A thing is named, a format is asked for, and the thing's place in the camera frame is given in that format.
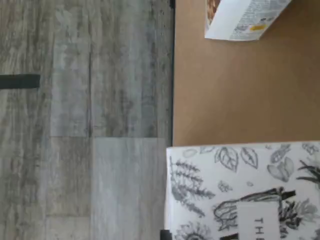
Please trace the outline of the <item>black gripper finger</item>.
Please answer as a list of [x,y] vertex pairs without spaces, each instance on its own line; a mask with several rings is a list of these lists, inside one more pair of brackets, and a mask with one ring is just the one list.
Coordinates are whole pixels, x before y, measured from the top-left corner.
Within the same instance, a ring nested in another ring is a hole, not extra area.
[[159,239],[160,240],[172,240],[172,233],[168,229],[161,229],[159,232]]

